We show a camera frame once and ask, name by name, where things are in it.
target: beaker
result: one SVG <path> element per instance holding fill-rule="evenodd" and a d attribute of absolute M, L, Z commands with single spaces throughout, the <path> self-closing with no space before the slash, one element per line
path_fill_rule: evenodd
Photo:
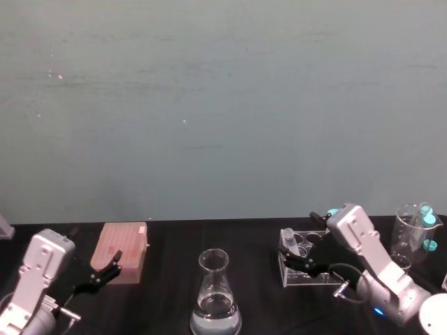
<path fill-rule="evenodd" d="M 403 204 L 397 209 L 396 222 L 391 241 L 391 258 L 404 271 L 413 264 L 421 263 L 432 251 L 434 231 L 442 221 L 433 213 L 431 206 L 421 204 Z"/>
<path fill-rule="evenodd" d="M 239 308 L 226 278 L 228 255 L 221 249 L 203 251 L 198 264 L 203 281 L 191 315 L 195 335 L 236 335 L 242 326 Z"/>

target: erlenmeyer flask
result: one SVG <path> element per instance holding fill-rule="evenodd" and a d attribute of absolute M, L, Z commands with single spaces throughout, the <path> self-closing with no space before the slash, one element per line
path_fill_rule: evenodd
<path fill-rule="evenodd" d="M 204 274 L 191 315 L 191 330 L 195 335 L 238 334 L 242 318 L 226 278 L 227 253 L 208 249 L 200 254 L 198 264 Z"/>

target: blue led light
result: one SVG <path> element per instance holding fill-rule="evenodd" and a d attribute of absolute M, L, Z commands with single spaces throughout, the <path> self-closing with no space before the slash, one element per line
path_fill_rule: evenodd
<path fill-rule="evenodd" d="M 385 316 L 385 313 L 379 307 L 374 307 L 374 312 L 376 312 L 380 316 Z"/>

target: glass flask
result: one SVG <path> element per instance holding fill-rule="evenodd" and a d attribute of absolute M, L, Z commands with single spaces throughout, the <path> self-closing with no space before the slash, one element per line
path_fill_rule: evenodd
<path fill-rule="evenodd" d="M 404 271 L 421 263 L 434 250 L 434 231 L 441 225 L 442 221 L 428 203 L 403 204 L 397 209 L 391 241 L 393 261 Z"/>
<path fill-rule="evenodd" d="M 226 278 L 228 255 L 221 249 L 203 251 L 198 259 L 203 281 L 191 315 L 195 335 L 236 335 L 242 326 L 239 308 Z"/>

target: black cable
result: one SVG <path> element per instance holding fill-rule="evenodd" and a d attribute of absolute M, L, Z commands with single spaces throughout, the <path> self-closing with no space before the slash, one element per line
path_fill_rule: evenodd
<path fill-rule="evenodd" d="M 365 295 L 365 297 L 363 299 L 360 300 L 356 300 L 356 299 L 351 299 L 348 297 L 343 296 L 342 299 L 346 300 L 347 302 L 351 302 L 352 304 L 365 304 L 369 301 L 369 298 L 371 297 L 372 294 L 372 289 L 371 289 L 371 284 L 369 283 L 368 279 L 366 278 L 366 276 L 356 267 L 354 267 L 353 265 L 350 264 L 346 264 L 346 263 L 334 263 L 329 265 L 328 267 L 328 271 L 331 272 L 333 271 L 332 269 L 335 267 L 347 267 L 348 269 L 351 269 L 355 272 L 357 272 L 357 274 L 363 278 L 363 281 L 365 282 L 366 288 L 367 288 L 367 294 Z"/>

